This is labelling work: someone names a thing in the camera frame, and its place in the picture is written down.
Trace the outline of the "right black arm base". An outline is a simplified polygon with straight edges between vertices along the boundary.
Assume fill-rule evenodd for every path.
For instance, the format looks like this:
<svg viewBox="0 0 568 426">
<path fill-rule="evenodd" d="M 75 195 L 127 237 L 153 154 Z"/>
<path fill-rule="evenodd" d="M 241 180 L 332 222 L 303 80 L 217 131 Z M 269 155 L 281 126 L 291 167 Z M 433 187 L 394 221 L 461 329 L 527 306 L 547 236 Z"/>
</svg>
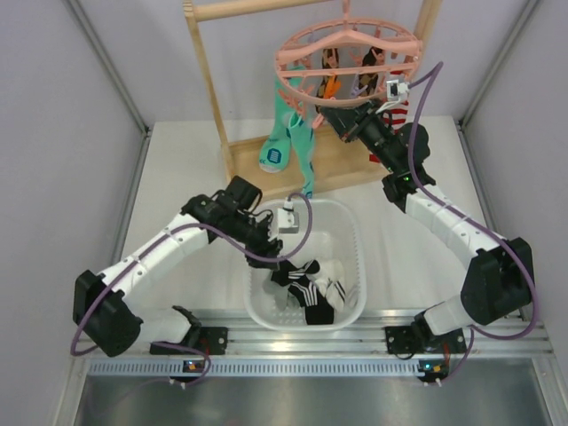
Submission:
<svg viewBox="0 0 568 426">
<path fill-rule="evenodd" d="M 424 354 L 463 354 L 467 349 L 461 330 L 421 339 L 410 326 L 390 326 L 384 329 L 387 352 L 401 359 Z"/>
</svg>

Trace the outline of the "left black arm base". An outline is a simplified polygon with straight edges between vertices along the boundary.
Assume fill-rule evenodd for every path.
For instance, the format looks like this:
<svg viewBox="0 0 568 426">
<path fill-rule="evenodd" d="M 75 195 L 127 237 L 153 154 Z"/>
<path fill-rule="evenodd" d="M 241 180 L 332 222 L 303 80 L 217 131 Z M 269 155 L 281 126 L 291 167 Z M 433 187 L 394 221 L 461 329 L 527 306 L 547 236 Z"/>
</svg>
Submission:
<svg viewBox="0 0 568 426">
<path fill-rule="evenodd" d="M 207 355 L 225 355 L 228 343 L 227 327 L 192 327 L 180 343 L 170 343 L 173 347 L 164 347 L 157 343 L 150 345 L 152 355 L 188 354 L 192 348 Z"/>
</svg>

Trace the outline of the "black sock white stripes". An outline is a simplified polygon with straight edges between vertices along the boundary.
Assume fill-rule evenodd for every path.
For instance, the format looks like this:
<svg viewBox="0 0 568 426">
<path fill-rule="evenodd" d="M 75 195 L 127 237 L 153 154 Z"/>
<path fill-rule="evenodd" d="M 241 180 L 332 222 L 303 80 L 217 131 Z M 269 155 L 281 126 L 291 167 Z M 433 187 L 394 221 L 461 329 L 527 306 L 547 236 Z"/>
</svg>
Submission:
<svg viewBox="0 0 568 426">
<path fill-rule="evenodd" d="M 279 269 L 271 274 L 271 281 L 281 286 L 289 285 L 292 282 L 298 282 L 307 275 L 314 275 L 320 271 L 320 262 L 311 260 L 306 264 L 296 267 L 289 261 L 280 263 Z"/>
</svg>

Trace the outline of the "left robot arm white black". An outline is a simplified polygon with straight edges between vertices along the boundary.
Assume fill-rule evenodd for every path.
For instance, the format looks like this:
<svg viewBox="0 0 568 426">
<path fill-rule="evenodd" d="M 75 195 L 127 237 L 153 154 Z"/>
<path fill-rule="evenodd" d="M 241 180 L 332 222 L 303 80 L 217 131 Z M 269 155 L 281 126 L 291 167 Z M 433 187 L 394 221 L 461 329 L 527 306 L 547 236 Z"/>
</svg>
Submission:
<svg viewBox="0 0 568 426">
<path fill-rule="evenodd" d="M 149 242 L 102 272 L 82 272 L 75 280 L 72 319 L 108 357 L 135 343 L 172 343 L 190 352 L 200 344 L 197 319 L 175 305 L 164 311 L 142 307 L 138 297 L 157 286 L 182 260 L 217 237 L 234 242 L 248 263 L 276 268 L 283 244 L 272 233 L 272 217 L 255 217 L 251 208 L 262 192 L 235 177 L 214 195 L 191 198 Z"/>
</svg>

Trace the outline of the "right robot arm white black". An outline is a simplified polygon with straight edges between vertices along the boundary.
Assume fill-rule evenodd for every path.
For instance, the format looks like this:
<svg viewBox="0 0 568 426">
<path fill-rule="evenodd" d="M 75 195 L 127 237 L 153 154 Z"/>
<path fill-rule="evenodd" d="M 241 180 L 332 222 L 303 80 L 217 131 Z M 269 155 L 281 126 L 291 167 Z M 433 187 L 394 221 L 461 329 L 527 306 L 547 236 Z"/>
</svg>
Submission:
<svg viewBox="0 0 568 426">
<path fill-rule="evenodd" d="M 320 112 L 343 142 L 359 140 L 379 159 L 389 172 L 382 180 L 388 201 L 429 229 L 466 269 L 456 296 L 414 317 L 411 329 L 420 349 L 436 351 L 447 334 L 487 326 L 533 302 L 531 247 L 486 229 L 444 196 L 422 165 L 430 155 L 424 126 L 409 122 L 393 130 L 374 101 Z"/>
</svg>

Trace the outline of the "pink round clip hanger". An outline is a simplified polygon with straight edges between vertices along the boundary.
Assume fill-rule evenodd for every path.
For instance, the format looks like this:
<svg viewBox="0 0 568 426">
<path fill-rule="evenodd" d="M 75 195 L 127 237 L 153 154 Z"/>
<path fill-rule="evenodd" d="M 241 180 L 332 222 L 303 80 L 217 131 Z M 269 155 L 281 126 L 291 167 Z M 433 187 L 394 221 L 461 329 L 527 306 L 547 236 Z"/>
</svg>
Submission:
<svg viewBox="0 0 568 426">
<path fill-rule="evenodd" d="M 280 98 L 302 117 L 322 107 L 354 107 L 388 96 L 389 81 L 412 80 L 423 42 L 399 24 L 353 17 L 342 1 L 341 17 L 293 34 L 275 53 Z"/>
</svg>

